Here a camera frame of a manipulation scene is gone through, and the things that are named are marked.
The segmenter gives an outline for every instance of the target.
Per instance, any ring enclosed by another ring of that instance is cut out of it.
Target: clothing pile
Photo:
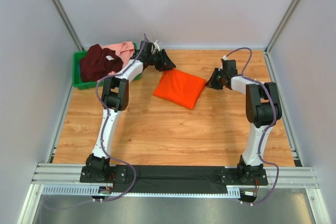
[[[80,77],[83,82],[89,82],[117,73],[127,65],[133,54],[134,44],[131,41],[103,47],[93,45],[79,61]]]

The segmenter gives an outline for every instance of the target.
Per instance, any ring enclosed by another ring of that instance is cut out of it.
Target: maroon cloth
[[[119,72],[122,69],[122,59],[111,49],[102,49],[99,44],[91,46],[84,58],[79,61],[80,77],[83,82],[98,81],[109,72]]]

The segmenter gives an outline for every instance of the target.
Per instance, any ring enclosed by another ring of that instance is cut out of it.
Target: green plastic bin
[[[86,56],[87,51],[75,52],[73,54],[72,61],[72,86],[78,88],[79,90],[95,88],[97,85],[96,81],[83,82],[80,77],[79,61]],[[141,74],[135,77],[135,80],[140,79]]]

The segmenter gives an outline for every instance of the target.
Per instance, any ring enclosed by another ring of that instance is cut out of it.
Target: white panel
[[[291,0],[60,0],[85,47],[139,41],[169,48],[265,47]]]
[[[332,223],[336,223],[335,13],[335,0],[302,0],[271,52],[299,154],[316,172]]]
[[[16,223],[45,162],[76,48],[50,0],[0,0],[1,223]]]

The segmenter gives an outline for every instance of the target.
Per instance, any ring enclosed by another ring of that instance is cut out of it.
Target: wooden floor
[[[224,50],[168,50],[181,71],[208,80],[221,65]],[[240,72],[248,52],[233,54]],[[130,84],[130,102],[121,115],[112,155],[136,165],[236,165],[243,153],[249,123],[245,96],[236,91],[206,88],[194,110],[153,96],[160,77],[148,67]],[[269,81],[261,51],[254,51],[246,75]],[[102,106],[94,89],[75,90],[54,163],[84,164],[97,140]],[[282,121],[274,127],[264,158],[279,166],[294,166]]]

